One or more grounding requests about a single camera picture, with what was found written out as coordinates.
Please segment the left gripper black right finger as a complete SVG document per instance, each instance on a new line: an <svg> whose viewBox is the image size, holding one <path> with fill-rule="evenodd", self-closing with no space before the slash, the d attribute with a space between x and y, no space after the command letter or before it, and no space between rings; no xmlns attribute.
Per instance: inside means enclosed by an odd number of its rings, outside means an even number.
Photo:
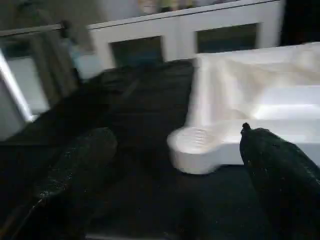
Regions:
<svg viewBox="0 0 320 240"><path fill-rule="evenodd" d="M320 168L295 144L266 128L241 129L239 152L280 240L320 238Z"/></svg>

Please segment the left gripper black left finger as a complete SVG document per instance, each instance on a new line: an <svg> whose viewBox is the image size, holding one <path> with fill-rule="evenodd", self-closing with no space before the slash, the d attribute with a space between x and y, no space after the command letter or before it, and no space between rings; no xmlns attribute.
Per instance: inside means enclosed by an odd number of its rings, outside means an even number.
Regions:
<svg viewBox="0 0 320 240"><path fill-rule="evenodd" d="M35 209L48 201L61 200L66 211L89 203L88 197L93 196L116 148L116 138L108 128L96 128L63 147L46 176L34 183L25 201L5 222L3 239L14 239Z"/></svg>

